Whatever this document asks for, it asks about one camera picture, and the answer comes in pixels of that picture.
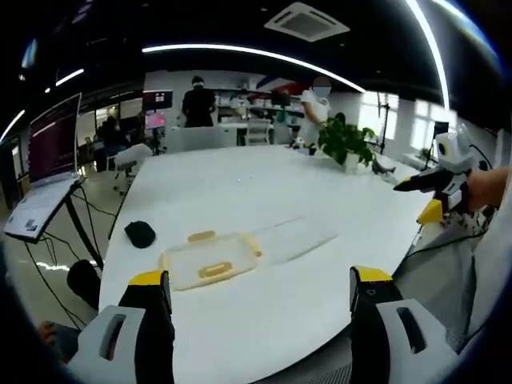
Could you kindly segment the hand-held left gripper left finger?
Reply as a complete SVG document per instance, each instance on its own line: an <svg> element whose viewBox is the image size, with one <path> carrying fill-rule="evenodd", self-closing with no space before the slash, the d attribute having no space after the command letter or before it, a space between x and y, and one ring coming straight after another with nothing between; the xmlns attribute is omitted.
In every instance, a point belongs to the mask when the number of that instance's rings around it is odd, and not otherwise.
<svg viewBox="0 0 512 384"><path fill-rule="evenodd" d="M145 272L82 330L67 367L81 383L173 383L174 340L169 272Z"/></svg>

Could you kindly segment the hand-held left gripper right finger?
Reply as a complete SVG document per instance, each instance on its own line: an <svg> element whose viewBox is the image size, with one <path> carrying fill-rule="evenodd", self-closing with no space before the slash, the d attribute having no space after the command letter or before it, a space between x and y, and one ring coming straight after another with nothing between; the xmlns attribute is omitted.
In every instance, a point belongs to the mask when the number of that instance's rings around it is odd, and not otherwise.
<svg viewBox="0 0 512 384"><path fill-rule="evenodd" d="M380 269L350 268L350 316L352 383L440 383L458 359L440 321Z"/></svg>

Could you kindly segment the person's right hand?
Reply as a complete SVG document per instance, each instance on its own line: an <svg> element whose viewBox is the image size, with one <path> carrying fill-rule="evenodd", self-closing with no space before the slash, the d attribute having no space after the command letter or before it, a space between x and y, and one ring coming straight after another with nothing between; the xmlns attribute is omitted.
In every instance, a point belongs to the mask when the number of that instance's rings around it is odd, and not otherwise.
<svg viewBox="0 0 512 384"><path fill-rule="evenodd" d="M485 206L499 208L510 174L510 166L502 166L488 171L473 171L467 179L469 211L474 212Z"/></svg>

